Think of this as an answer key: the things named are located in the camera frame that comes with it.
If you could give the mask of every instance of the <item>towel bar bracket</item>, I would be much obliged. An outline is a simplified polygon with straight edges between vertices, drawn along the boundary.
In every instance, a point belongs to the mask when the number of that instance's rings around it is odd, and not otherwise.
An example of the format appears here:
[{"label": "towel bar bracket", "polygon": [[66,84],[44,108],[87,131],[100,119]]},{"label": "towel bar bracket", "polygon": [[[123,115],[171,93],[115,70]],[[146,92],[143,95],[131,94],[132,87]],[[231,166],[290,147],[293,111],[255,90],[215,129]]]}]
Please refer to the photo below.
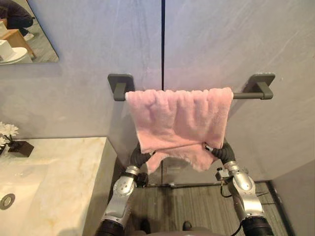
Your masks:
[{"label": "towel bar bracket", "polygon": [[126,92],[134,91],[133,76],[128,74],[109,74],[108,82],[115,101],[125,101]]},{"label": "towel bar bracket", "polygon": [[276,76],[274,74],[254,74],[248,80],[242,93],[234,93],[234,99],[261,99],[267,100],[273,97],[269,86]]}]

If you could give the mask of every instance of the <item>bathroom counter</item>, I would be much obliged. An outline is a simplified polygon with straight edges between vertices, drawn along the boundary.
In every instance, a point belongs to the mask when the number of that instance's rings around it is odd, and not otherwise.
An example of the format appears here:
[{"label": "bathroom counter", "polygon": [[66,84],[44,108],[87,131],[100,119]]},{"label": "bathroom counter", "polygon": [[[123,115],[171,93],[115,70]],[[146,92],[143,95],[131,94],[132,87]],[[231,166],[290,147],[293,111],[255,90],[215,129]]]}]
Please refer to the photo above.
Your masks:
[{"label": "bathroom counter", "polygon": [[34,146],[29,158],[12,157],[8,148],[0,156],[0,169],[12,165],[47,166],[25,220],[12,222],[13,227],[20,227],[17,235],[94,235],[106,208],[117,157],[109,140],[26,141]]}]

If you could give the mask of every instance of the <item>floor drain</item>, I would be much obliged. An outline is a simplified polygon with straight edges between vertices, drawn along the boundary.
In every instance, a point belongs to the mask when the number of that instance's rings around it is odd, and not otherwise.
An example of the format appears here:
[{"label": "floor drain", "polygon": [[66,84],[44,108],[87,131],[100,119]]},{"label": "floor drain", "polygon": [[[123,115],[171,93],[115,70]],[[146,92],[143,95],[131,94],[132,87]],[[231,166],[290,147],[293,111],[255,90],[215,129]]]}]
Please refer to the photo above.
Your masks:
[{"label": "floor drain", "polygon": [[10,206],[12,206],[14,200],[15,195],[13,193],[5,195],[0,201],[0,209],[7,210]]}]

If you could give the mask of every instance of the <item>towel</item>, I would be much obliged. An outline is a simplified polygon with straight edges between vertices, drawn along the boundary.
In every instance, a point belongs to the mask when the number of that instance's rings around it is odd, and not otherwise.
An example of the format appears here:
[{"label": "towel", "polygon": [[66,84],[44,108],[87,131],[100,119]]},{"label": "towel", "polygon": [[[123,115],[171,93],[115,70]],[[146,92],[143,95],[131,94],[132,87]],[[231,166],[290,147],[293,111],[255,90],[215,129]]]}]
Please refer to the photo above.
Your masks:
[{"label": "towel", "polygon": [[126,93],[141,152],[156,151],[147,162],[148,173],[167,157],[184,159],[198,171],[208,170],[216,158],[202,144],[222,147],[232,99],[230,88]]}]

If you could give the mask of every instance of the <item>robotic arm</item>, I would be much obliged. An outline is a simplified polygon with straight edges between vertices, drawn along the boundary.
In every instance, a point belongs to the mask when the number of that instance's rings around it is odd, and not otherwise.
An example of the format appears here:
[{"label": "robotic arm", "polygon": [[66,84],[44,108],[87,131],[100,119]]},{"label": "robotic arm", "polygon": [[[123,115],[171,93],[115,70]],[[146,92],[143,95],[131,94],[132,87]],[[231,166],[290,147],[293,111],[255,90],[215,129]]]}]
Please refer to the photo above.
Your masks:
[{"label": "robotic arm", "polygon": [[130,158],[130,166],[120,176],[113,187],[113,196],[107,205],[101,224],[95,236],[122,236],[130,216],[130,198],[137,186],[148,182],[146,173],[139,173],[139,168],[151,155],[141,154],[138,144]]},{"label": "robotic arm", "polygon": [[243,226],[246,236],[273,236],[272,229],[267,222],[262,205],[256,195],[255,183],[248,175],[246,169],[239,167],[235,161],[235,155],[228,143],[224,143],[221,149],[211,148],[205,144],[205,148],[219,158],[224,166],[217,169],[216,178],[227,183],[233,197],[234,209]]},{"label": "robotic arm", "polygon": [[[205,144],[205,148],[223,163],[224,169],[217,169],[216,178],[227,183],[240,226],[243,226],[245,235],[273,236],[260,200],[256,196],[255,183],[248,175],[248,171],[238,166],[231,146],[224,143],[221,149],[216,149]],[[135,187],[144,186],[147,183],[147,175],[140,174],[139,168],[150,157],[149,154],[141,154],[139,145],[133,151],[130,158],[131,164],[116,181],[113,197],[108,203],[95,236],[124,235],[124,228],[130,215],[131,194]]]}]

